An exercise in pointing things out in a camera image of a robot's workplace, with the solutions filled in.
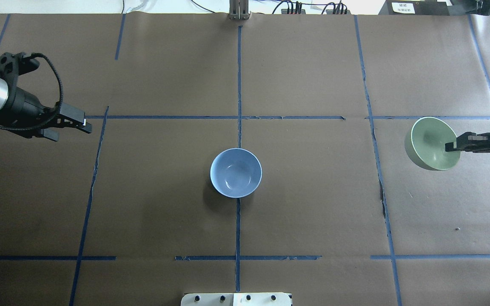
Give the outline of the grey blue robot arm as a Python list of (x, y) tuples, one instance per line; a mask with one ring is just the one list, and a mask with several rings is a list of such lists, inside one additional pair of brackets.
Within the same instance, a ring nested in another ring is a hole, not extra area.
[[(60, 139), (58, 128), (92, 132), (84, 111), (63, 103), (63, 86), (58, 83), (59, 99), (53, 107), (43, 106), (39, 99), (16, 85), (20, 72), (0, 69), (0, 130), (25, 138)], [(465, 132), (457, 136), (451, 127), (434, 117), (422, 117), (405, 137), (409, 159), (423, 169), (444, 171), (454, 167), (461, 152), (490, 153), (490, 133)]]

